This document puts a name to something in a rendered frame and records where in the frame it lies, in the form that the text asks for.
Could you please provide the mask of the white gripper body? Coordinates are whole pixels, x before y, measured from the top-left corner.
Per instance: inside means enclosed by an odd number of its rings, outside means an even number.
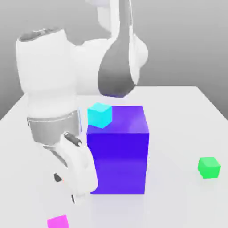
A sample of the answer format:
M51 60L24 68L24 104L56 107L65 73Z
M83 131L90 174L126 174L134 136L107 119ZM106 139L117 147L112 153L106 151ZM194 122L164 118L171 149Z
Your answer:
M74 203L78 204L98 187L92 153L86 144L79 143L76 146L65 137L61 137L55 149L67 163L67 168L60 176L70 188Z

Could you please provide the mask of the small magenta cube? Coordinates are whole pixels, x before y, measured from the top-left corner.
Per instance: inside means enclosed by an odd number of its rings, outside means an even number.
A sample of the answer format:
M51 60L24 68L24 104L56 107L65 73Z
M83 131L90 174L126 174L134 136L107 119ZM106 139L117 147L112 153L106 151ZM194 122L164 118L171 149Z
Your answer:
M47 220L48 228L69 228L66 215L61 215Z

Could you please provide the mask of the small cyan cube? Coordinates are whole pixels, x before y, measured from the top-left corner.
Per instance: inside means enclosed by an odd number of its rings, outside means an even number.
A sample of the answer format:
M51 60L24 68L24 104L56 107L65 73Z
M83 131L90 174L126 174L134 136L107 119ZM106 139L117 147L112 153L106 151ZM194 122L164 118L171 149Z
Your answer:
M97 128L105 128L112 122L112 106L95 103L87 109L88 124Z

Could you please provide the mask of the small green cube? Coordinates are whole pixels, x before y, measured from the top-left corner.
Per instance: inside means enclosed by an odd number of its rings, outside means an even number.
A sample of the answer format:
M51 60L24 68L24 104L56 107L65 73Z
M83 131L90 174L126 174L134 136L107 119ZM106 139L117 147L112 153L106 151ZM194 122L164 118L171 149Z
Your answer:
M200 157L198 171L204 179L216 179L219 176L221 165L215 157Z

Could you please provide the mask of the large blue box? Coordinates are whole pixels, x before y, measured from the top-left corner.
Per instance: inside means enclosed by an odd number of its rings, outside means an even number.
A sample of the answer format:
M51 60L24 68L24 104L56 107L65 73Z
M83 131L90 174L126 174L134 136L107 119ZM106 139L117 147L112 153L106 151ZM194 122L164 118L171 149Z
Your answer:
M149 129L142 106L113 106L113 121L103 129L88 125L98 187L93 194L144 194Z

